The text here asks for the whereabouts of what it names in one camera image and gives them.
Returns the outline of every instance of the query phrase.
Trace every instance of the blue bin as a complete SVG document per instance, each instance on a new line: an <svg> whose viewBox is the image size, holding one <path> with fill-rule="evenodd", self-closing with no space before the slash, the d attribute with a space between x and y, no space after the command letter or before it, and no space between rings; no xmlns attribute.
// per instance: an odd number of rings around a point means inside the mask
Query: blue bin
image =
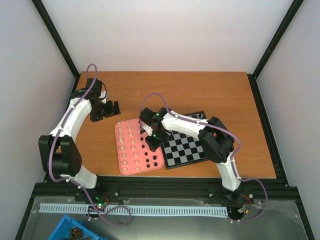
<svg viewBox="0 0 320 240"><path fill-rule="evenodd" d="M99 237L92 231L86 229L83 225L83 221L75 220L67 215L64 215L58 225L55 227L48 240L64 240L70 237L70 229L78 227L83 232L83 239L92 237L92 240L108 240L105 237Z"/></svg>

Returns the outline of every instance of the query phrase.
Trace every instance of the wooden table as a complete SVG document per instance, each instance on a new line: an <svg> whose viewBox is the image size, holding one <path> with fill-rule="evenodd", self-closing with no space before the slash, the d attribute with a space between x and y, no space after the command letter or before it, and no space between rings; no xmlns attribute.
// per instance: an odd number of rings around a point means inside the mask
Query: wooden table
<svg viewBox="0 0 320 240"><path fill-rule="evenodd" d="M81 74L78 89L85 87ZM76 138L83 164L101 176L122 176L119 171L115 124L136 119L144 97L161 93L169 108L180 113L204 111L207 118L218 117L242 142L236 155L243 178L276 178L256 104L245 72L118 72L101 71L98 79L106 84L109 100L118 101L121 114L92 123L87 117ZM160 97L145 103L154 111L164 107ZM200 162L183 167L142 172L136 176L219 178L216 164Z"/></svg>

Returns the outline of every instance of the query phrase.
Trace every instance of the black and white checkered board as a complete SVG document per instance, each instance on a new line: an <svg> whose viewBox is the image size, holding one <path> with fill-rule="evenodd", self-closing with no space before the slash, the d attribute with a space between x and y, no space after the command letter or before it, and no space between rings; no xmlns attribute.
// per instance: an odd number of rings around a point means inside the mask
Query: black and white checkered board
<svg viewBox="0 0 320 240"><path fill-rule="evenodd" d="M195 119L206 119L203 111L186 114ZM162 146L166 169L173 169L208 160L200 141L192 136L172 131L168 141Z"/></svg>

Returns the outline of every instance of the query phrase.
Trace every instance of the pink tray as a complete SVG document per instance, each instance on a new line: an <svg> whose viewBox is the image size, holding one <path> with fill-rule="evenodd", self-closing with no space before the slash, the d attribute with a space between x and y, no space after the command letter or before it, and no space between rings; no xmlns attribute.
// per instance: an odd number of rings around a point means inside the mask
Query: pink tray
<svg viewBox="0 0 320 240"><path fill-rule="evenodd" d="M122 175L133 175L155 169L165 164L164 156L159 147L150 151L145 137L140 134L139 119L118 122L114 126L119 169Z"/></svg>

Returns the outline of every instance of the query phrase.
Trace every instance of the gray wall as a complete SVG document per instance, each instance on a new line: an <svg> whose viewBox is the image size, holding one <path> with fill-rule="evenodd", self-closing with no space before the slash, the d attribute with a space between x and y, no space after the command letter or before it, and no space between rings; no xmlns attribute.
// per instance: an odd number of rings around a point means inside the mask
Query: gray wall
<svg viewBox="0 0 320 240"><path fill-rule="evenodd" d="M0 5L0 238L12 240L44 176L38 138L62 117L73 77L30 0Z"/></svg>
<svg viewBox="0 0 320 240"><path fill-rule="evenodd" d="M290 185L320 239L320 1L304 1L258 85Z"/></svg>
<svg viewBox="0 0 320 240"><path fill-rule="evenodd" d="M78 69L252 72L292 0L44 0Z"/></svg>

